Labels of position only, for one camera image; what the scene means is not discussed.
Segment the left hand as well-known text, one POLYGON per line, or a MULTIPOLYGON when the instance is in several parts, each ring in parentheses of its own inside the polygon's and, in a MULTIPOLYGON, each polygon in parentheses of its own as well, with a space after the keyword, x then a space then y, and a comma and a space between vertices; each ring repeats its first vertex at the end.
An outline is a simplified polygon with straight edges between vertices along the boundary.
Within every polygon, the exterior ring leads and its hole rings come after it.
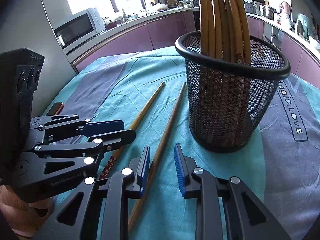
POLYGON ((9 186, 1 186, 1 213, 16 235, 31 238, 54 211, 56 198, 22 201, 9 186))

